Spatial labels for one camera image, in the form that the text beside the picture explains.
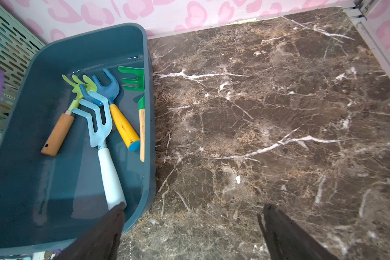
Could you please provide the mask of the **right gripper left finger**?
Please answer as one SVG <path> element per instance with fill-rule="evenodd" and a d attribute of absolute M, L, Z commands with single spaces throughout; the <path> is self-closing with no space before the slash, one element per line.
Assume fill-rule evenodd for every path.
<path fill-rule="evenodd" d="M 125 224 L 125 207 L 126 204 L 121 202 L 109 210 L 92 228 L 56 256 L 56 259 L 116 260 Z"/>

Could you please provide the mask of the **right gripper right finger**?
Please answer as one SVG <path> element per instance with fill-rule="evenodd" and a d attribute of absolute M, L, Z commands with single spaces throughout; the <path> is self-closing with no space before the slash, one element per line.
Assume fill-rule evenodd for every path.
<path fill-rule="evenodd" d="M 337 259 L 277 206 L 265 204 L 257 219 L 272 260 Z"/>

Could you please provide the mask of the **teal plastic storage box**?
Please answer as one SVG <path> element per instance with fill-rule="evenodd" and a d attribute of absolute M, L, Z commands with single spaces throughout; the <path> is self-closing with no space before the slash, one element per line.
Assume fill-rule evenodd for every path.
<path fill-rule="evenodd" d="M 98 160 L 87 121 L 77 117 L 54 156 L 41 153 L 75 94 L 63 76 L 118 81 L 118 67 L 145 71 L 145 159 L 113 131 L 107 146 L 127 201 L 129 230 L 156 195 L 156 129 L 152 61 L 146 30 L 125 23 L 53 42 L 31 60 L 0 142 L 0 258 L 68 247 L 107 213 Z"/>

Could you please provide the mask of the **lime rake wooden handle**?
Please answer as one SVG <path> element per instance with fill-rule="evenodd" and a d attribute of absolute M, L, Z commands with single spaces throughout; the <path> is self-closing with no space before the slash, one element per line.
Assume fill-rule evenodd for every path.
<path fill-rule="evenodd" d="M 62 78 L 73 87 L 72 92 L 76 94 L 76 97 L 73 99 L 68 109 L 59 117 L 41 150 L 42 154 L 52 157 L 57 155 L 75 120 L 72 110 L 73 108 L 79 108 L 80 100 L 84 99 L 81 90 L 85 90 L 86 94 L 89 91 L 97 91 L 96 84 L 86 75 L 82 76 L 82 80 L 80 80 L 76 75 L 72 75 L 73 80 L 68 79 L 68 77 L 64 74 L 62 75 Z"/>

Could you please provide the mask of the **blue rake yellow handle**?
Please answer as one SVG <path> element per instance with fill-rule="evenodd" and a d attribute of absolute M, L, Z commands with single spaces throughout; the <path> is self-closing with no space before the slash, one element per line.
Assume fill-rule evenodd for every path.
<path fill-rule="evenodd" d="M 103 71 L 105 75 L 110 79 L 110 84 L 108 86 L 103 86 L 95 75 L 93 75 L 91 78 L 86 75 L 83 75 L 82 78 L 87 86 L 95 85 L 96 92 L 104 96 L 108 100 L 112 119 L 114 120 L 116 128 L 120 133 L 126 147 L 131 152 L 136 151 L 140 148 L 140 138 L 132 127 L 132 125 L 120 111 L 118 106 L 114 103 L 114 100 L 120 92 L 119 83 L 108 69 L 104 69 Z"/>

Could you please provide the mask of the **green rake thin wooden handle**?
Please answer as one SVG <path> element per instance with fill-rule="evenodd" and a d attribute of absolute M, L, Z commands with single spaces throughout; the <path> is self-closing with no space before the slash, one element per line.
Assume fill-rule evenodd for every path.
<path fill-rule="evenodd" d="M 145 71 L 143 68 L 119 66 L 123 74 L 133 74 L 134 79 L 123 78 L 123 88 L 130 91 L 143 92 L 138 97 L 139 127 L 140 127 L 140 160 L 145 162 Z"/>

